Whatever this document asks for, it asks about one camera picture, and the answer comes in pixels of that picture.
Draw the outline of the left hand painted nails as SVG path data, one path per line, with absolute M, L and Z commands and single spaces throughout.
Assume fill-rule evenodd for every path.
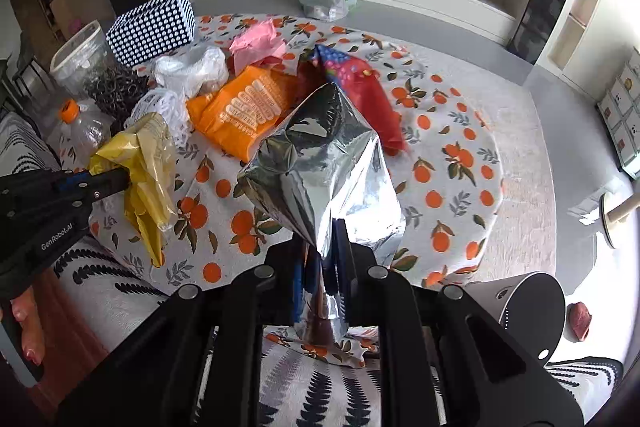
M 11 300 L 11 315 L 22 329 L 22 350 L 28 361 L 40 366 L 46 354 L 44 332 L 38 313 L 34 288 Z

